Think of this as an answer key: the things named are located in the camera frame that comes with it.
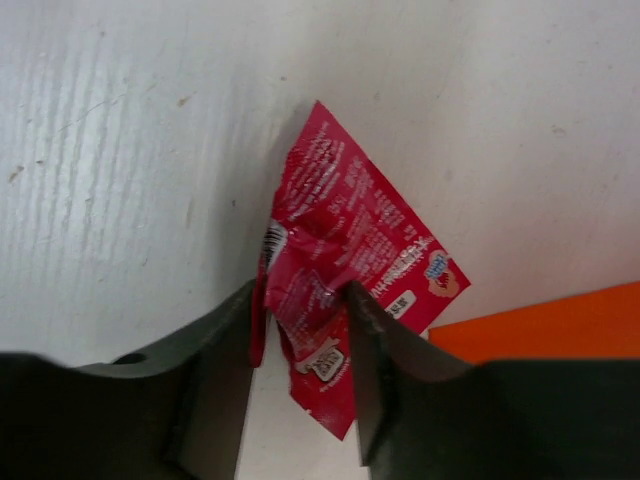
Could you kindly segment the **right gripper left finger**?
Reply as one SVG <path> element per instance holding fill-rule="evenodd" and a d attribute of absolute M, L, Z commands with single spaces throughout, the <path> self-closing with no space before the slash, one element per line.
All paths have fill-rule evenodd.
<path fill-rule="evenodd" d="M 1 356 L 5 479 L 231 479 L 253 369 L 246 284 L 111 363 Z"/>

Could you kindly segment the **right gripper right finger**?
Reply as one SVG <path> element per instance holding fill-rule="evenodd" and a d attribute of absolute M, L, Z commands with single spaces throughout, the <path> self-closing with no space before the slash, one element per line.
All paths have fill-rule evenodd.
<path fill-rule="evenodd" d="M 358 443 L 373 479 L 635 479 L 639 363 L 472 365 L 345 292 Z"/>

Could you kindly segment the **red candy packet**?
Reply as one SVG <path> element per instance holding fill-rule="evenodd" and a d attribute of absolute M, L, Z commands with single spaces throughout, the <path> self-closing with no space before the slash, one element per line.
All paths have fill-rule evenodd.
<path fill-rule="evenodd" d="M 315 103 L 273 198 L 249 355 L 261 364 L 275 323 L 291 397 L 337 438 L 355 418 L 343 296 L 351 282 L 418 334 L 470 284 L 346 129 Z"/>

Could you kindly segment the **orange paper bag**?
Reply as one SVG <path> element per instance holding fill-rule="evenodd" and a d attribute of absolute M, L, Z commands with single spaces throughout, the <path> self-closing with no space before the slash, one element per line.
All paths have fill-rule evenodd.
<path fill-rule="evenodd" d="M 639 284 L 432 328 L 428 340 L 471 364 L 506 359 L 637 359 Z"/>

